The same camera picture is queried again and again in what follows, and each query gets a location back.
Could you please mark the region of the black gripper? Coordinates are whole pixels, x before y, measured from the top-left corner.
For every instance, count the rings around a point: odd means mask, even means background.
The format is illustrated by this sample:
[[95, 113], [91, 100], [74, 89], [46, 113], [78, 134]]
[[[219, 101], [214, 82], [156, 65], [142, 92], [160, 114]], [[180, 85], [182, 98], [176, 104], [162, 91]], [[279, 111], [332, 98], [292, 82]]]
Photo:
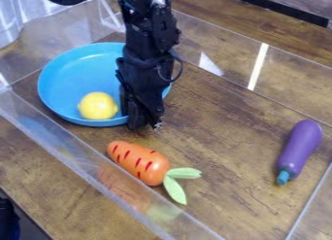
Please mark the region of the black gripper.
[[163, 92], [172, 83], [174, 58], [170, 53], [142, 58], [130, 47], [124, 47], [122, 53], [116, 77], [122, 113], [128, 116], [127, 127], [136, 130], [150, 123], [155, 130], [162, 129], [166, 113]]

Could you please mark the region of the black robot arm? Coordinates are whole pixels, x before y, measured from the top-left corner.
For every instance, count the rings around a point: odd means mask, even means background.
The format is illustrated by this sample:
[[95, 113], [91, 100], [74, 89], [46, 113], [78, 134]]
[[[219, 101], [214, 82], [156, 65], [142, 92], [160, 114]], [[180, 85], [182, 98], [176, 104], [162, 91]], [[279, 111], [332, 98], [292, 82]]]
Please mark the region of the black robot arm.
[[122, 112], [131, 130], [163, 125], [163, 92], [183, 72], [174, 51], [182, 31], [171, 0], [118, 0], [126, 27], [126, 44], [118, 59]]

